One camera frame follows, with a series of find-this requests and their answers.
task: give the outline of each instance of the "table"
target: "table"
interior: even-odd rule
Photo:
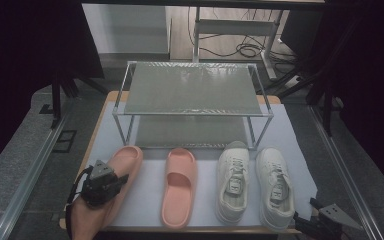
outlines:
[[[103,106],[100,118],[95,127],[95,131],[83,159],[80,171],[87,165],[94,165],[96,159],[106,159],[110,157],[114,149],[119,148],[121,139],[114,134],[116,129],[114,120],[111,118],[111,110],[116,101],[118,92],[111,92]],[[128,93],[123,94],[121,100],[126,101]],[[262,96],[257,96],[259,103],[264,103]],[[273,110],[277,107],[283,107],[277,97],[268,97],[271,104],[274,104]],[[283,147],[285,158],[290,159],[288,166],[291,180],[295,183],[295,202],[296,210],[307,215],[308,219],[311,215],[311,207],[308,204],[308,199],[315,197],[316,187],[311,175],[308,172],[305,160],[299,147],[296,143],[294,135],[282,133],[289,132],[293,134],[291,126],[288,126],[286,113],[277,115],[277,122],[272,123],[272,128],[267,133],[265,145],[275,145]],[[144,163],[141,171],[142,175],[135,180],[135,185],[129,192],[129,196],[123,202],[119,216],[114,220],[112,225],[107,229],[109,231],[151,231],[151,232],[172,232],[162,226],[159,221],[160,197],[158,194],[163,193],[163,176],[165,157],[168,150],[144,150]],[[198,187],[194,203],[194,213],[191,221],[185,229],[176,230],[176,232],[249,232],[249,233],[272,233],[266,227],[261,226],[258,219],[259,208],[259,189],[258,181],[252,171],[256,154],[259,151],[250,151],[250,191],[249,204],[247,211],[244,214],[243,220],[236,226],[224,226],[221,224],[214,214],[213,203],[215,202],[215,184],[210,184],[215,181],[208,181],[214,178],[217,159],[222,150],[196,150],[191,149],[198,160]],[[78,191],[80,191],[82,182],[80,182]],[[61,226],[65,226],[65,222],[61,221]],[[285,233],[296,233],[293,228],[288,229]]]

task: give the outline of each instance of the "black curtain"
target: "black curtain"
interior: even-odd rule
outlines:
[[[364,14],[335,73],[341,117],[384,174],[384,1]]]
[[[81,3],[0,1],[0,153],[56,72],[104,77]]]

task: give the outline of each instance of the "pink shoe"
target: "pink shoe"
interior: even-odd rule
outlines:
[[[173,149],[166,162],[165,193],[161,210],[164,225],[185,227],[192,213],[195,197],[197,165],[186,149]]]
[[[125,146],[106,165],[98,161],[94,168],[90,166],[83,170],[67,201],[66,226],[70,238],[92,239],[114,220],[139,172],[142,160],[140,148]],[[83,174],[88,176],[81,195],[72,202]]]

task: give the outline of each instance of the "white sneaker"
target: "white sneaker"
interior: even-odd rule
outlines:
[[[217,217],[232,225],[241,220],[248,202],[247,146],[235,141],[226,146],[217,165]]]
[[[285,230],[294,213],[294,193],[286,162],[276,148],[263,149],[256,170],[261,187],[260,221],[273,231]]]

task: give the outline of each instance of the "metal frame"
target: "metal frame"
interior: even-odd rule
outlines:
[[[350,200],[363,223],[363,227],[366,231],[366,234],[371,240],[384,239],[382,233],[380,232],[379,226],[377,225],[375,217],[370,211],[369,206],[364,200],[364,197],[358,190],[357,184],[354,182],[354,179],[352,178],[351,173],[349,172],[345,161],[342,158],[342,155],[336,147],[335,141],[331,136],[329,136],[328,132],[324,129],[322,118],[318,110],[316,109],[317,107],[309,106],[308,108],[313,118],[314,124],[316,125],[317,130],[319,131],[319,134],[323,140],[323,143],[325,144],[330,154],[336,171],[338,172],[339,177],[342,180],[345,190],[347,191],[348,196],[350,197]]]
[[[124,79],[123,79],[123,82],[121,84],[121,88],[120,88],[120,91],[118,93],[118,96],[117,96],[117,100],[116,100],[116,103],[115,103],[115,106],[114,106],[114,109],[112,111],[112,115],[114,117],[114,120],[116,122],[116,125],[117,125],[117,129],[120,133],[120,136],[121,136],[121,140],[123,142],[123,145],[129,145],[130,144],[130,137],[131,137],[131,133],[132,133],[132,129],[133,129],[133,124],[134,124],[134,121],[135,121],[135,116],[150,116],[150,115],[154,115],[154,116],[164,116],[164,115],[168,115],[168,114],[162,114],[162,113],[138,113],[138,114],[125,114],[124,111],[123,112],[120,112],[119,111],[119,104],[120,104],[120,99],[121,99],[121,95],[123,93],[123,88],[124,88],[124,85],[127,81],[127,77],[130,76],[130,78],[133,80],[133,73],[132,73],[132,68],[136,65],[136,61],[129,61],[128,64],[127,64],[127,70],[126,70],[126,73],[124,75]],[[260,84],[260,87],[262,89],[262,95],[264,97],[264,100],[265,100],[265,104],[266,104],[266,107],[267,107],[267,110],[268,110],[268,113],[262,113],[262,114],[258,114],[258,115],[244,115],[244,114],[227,114],[227,115],[214,115],[214,114],[191,114],[191,113],[187,113],[187,114],[180,114],[180,113],[172,113],[172,114],[169,114],[169,115],[173,115],[173,116],[226,116],[226,117],[231,117],[231,116],[235,116],[235,117],[246,117],[247,118],[247,123],[248,123],[248,129],[249,129],[249,132],[250,132],[250,140],[251,140],[251,146],[248,146],[248,149],[250,150],[257,150],[260,142],[261,142],[261,139],[263,138],[264,136],[264,133],[266,132],[272,118],[274,117],[274,114],[273,114],[273,111],[270,107],[270,103],[269,103],[269,100],[264,92],[264,88],[263,88],[263,84],[261,83],[261,80],[260,80],[260,76],[258,74],[258,71],[257,71],[257,66],[256,64],[247,64],[248,66],[248,71],[250,73],[250,77],[252,80],[253,78],[256,78],[258,80],[258,83]],[[123,128],[121,126],[121,120],[120,118],[122,117],[125,117],[125,116],[130,116],[130,122],[129,122],[129,127],[128,127],[128,130],[127,130],[127,134],[123,131]],[[255,133],[254,133],[254,129],[252,127],[252,122],[251,122],[251,117],[258,117],[258,118],[267,118],[267,121],[263,127],[263,130],[261,131],[261,133],[258,135],[258,138],[256,140],[255,138]],[[161,147],[161,146],[141,146],[141,147],[145,147],[145,148],[168,148],[168,147],[172,147],[172,146],[164,146],[164,147]],[[215,145],[206,145],[206,144],[203,144],[203,145],[194,145],[194,146],[188,146],[188,147],[195,147],[195,148],[224,148],[225,147],[225,144],[215,144]]]
[[[244,20],[214,20],[201,19],[200,7],[196,8],[195,28],[194,28],[194,47],[192,62],[199,62],[199,35],[200,34],[226,34],[226,35],[252,35],[268,36],[266,49],[262,51],[261,58],[266,67],[267,74],[271,80],[277,79],[273,65],[270,61],[270,52],[273,42],[279,29],[280,19],[283,10],[274,22],[263,21],[244,21]]]

